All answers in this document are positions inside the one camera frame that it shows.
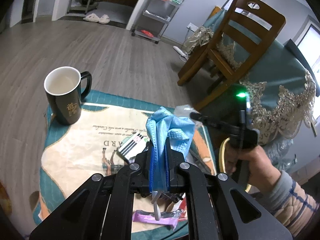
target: wooden floor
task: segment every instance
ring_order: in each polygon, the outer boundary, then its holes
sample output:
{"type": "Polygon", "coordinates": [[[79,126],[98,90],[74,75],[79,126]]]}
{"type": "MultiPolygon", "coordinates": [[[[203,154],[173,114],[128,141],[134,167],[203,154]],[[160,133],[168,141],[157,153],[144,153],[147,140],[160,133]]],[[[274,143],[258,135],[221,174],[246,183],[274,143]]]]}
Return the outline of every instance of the wooden floor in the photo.
{"type": "Polygon", "coordinates": [[[43,81],[54,68],[90,71],[92,89],[163,106],[198,102],[210,85],[197,74],[177,86],[183,66],[172,46],[132,37],[124,29],[77,21],[16,25],[0,34],[0,180],[22,234],[35,227],[29,197],[39,190],[47,108],[43,81]]]}

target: black mug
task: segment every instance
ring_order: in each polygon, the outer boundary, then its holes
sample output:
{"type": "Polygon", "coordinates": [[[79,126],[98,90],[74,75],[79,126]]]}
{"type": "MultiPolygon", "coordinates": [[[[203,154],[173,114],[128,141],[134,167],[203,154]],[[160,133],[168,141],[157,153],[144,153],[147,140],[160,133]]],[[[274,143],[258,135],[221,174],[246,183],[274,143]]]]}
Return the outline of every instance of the black mug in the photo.
{"type": "Polygon", "coordinates": [[[80,73],[73,67],[59,67],[47,75],[44,90],[59,123],[71,125],[79,120],[81,101],[89,94],[91,83],[92,76],[88,71],[80,73]],[[85,78],[87,86],[81,93],[80,81],[85,78]]]}

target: human hand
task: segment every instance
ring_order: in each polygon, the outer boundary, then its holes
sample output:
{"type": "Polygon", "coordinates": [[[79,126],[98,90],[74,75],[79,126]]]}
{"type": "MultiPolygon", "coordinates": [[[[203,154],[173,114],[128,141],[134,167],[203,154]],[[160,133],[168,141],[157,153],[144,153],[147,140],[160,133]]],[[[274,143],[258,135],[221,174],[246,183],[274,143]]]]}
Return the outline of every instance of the human hand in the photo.
{"type": "Polygon", "coordinates": [[[280,171],[272,166],[261,146],[253,149],[242,149],[238,154],[238,150],[227,143],[225,148],[225,168],[228,174],[236,171],[238,159],[249,161],[250,176],[248,183],[257,187],[262,193],[270,192],[281,176],[280,171]]]}

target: red object on shelf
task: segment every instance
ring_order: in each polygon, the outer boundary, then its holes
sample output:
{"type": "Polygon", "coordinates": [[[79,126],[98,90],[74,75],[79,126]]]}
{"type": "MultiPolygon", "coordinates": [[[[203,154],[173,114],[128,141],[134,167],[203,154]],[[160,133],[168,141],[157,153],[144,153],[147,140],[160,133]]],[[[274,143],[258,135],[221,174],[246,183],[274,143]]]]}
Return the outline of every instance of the red object on shelf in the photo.
{"type": "Polygon", "coordinates": [[[144,33],[145,35],[149,36],[150,38],[153,38],[153,34],[151,32],[148,32],[146,30],[141,30],[142,33],[144,33]]]}

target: white slipper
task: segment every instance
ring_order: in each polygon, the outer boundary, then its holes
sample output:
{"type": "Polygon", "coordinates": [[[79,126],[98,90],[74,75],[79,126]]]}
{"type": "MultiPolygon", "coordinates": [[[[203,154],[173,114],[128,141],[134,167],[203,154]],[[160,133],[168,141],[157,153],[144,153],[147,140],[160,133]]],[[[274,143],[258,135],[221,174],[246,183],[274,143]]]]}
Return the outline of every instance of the white slipper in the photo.
{"type": "Polygon", "coordinates": [[[85,21],[91,22],[91,23],[97,23],[100,20],[100,18],[94,13],[89,14],[88,16],[84,17],[83,19],[85,21]]]}
{"type": "Polygon", "coordinates": [[[110,18],[108,15],[104,14],[99,20],[99,23],[101,24],[108,24],[110,22],[110,18]]]}

